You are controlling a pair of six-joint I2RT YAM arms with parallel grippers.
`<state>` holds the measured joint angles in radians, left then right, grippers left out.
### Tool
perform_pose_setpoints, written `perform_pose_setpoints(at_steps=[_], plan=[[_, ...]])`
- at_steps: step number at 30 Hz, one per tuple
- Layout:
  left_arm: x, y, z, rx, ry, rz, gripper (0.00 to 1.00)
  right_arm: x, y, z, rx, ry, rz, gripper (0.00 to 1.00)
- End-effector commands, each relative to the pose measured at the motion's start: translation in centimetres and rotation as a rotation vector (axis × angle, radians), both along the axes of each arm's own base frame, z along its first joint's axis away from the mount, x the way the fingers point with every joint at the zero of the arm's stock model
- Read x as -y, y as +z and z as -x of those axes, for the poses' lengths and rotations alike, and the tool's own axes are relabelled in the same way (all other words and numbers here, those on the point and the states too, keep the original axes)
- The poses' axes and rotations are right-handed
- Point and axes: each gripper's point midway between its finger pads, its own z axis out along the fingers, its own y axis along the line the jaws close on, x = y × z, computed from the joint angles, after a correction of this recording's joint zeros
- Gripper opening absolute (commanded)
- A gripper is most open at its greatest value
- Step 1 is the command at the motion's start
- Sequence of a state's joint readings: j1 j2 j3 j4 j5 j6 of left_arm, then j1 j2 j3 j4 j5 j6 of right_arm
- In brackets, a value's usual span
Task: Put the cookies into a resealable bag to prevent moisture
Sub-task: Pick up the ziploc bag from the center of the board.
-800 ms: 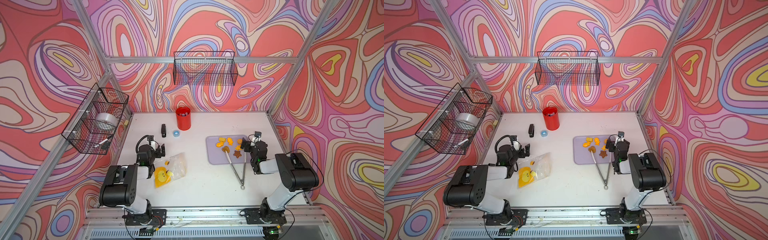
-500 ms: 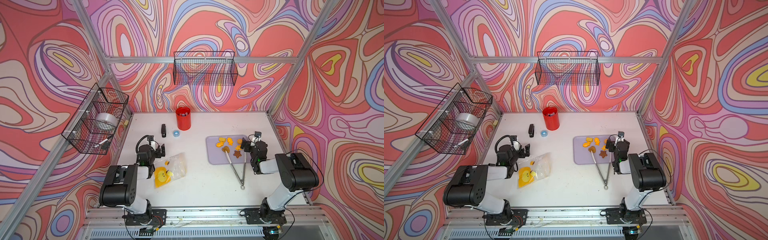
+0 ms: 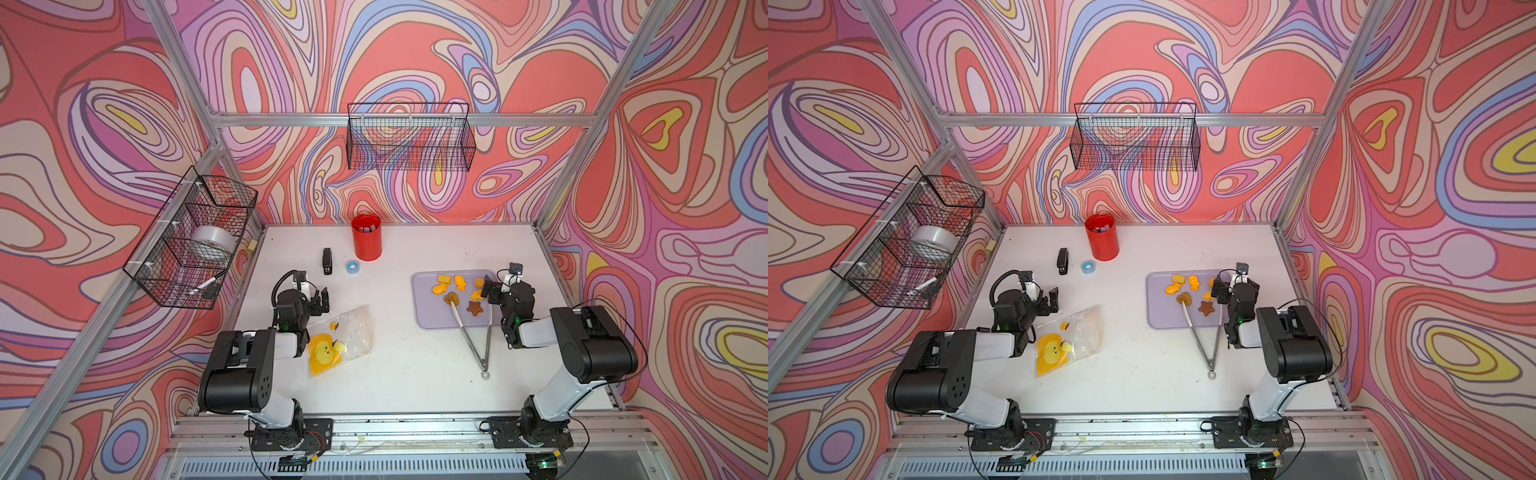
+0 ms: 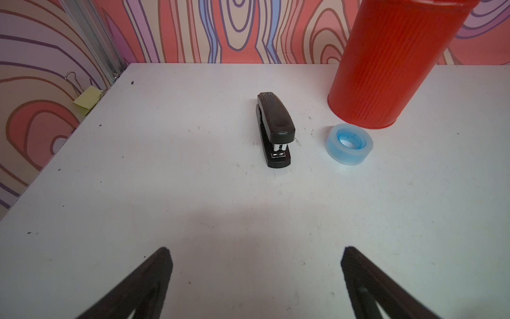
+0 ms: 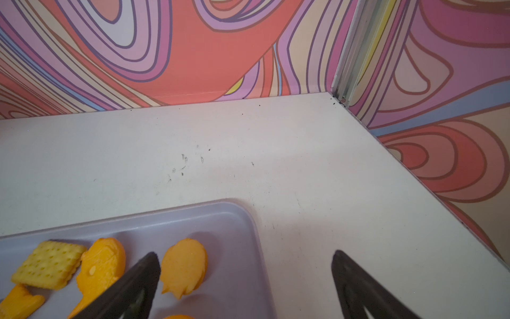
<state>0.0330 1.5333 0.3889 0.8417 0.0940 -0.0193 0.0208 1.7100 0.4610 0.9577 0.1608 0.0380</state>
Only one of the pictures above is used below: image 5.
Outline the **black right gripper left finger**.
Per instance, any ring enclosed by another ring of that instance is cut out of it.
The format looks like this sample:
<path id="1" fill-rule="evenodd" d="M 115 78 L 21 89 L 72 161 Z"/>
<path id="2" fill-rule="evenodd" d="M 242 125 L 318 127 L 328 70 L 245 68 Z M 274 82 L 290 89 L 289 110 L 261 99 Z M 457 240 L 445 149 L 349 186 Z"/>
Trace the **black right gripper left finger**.
<path id="1" fill-rule="evenodd" d="M 156 253 L 140 259 L 75 318 L 141 318 L 150 316 L 161 267 Z"/>

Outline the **square yellow cracker cookie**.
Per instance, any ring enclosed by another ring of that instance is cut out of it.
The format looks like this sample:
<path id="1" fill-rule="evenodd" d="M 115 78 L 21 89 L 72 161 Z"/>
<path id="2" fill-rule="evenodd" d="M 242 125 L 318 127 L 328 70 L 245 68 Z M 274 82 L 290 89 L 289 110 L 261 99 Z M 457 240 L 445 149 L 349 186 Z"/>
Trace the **square yellow cracker cookie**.
<path id="1" fill-rule="evenodd" d="M 15 284 L 58 291 L 80 266 L 87 248 L 59 241 L 44 241 L 33 250 L 11 276 Z"/>

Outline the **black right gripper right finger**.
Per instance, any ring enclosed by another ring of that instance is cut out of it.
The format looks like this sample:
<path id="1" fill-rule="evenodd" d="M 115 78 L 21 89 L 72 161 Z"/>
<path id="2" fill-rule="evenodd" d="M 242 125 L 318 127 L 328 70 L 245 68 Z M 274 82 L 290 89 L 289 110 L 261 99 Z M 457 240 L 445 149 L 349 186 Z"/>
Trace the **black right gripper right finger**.
<path id="1" fill-rule="evenodd" d="M 344 251 L 334 253 L 331 271 L 345 318 L 419 319 Z"/>

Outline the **orange duck shaped cookie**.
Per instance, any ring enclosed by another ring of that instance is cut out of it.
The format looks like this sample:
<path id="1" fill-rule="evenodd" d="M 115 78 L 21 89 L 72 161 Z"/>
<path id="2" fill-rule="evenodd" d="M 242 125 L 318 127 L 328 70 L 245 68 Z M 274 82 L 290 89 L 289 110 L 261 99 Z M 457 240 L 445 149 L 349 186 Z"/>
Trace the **orange duck shaped cookie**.
<path id="1" fill-rule="evenodd" d="M 126 268 L 124 246 L 114 238 L 101 238 L 81 256 L 80 273 L 76 278 L 82 299 L 68 315 L 75 317 L 103 292 L 110 288 Z"/>

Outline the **orange round chick cookie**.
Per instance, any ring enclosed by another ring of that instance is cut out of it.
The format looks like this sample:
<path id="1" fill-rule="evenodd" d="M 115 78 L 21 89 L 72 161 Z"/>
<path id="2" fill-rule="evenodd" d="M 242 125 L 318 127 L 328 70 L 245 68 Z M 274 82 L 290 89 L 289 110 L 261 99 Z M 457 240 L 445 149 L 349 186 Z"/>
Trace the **orange round chick cookie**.
<path id="1" fill-rule="evenodd" d="M 205 279 L 208 255 L 195 239 L 182 239 L 168 248 L 161 262 L 162 294 L 171 293 L 177 300 L 197 290 Z"/>

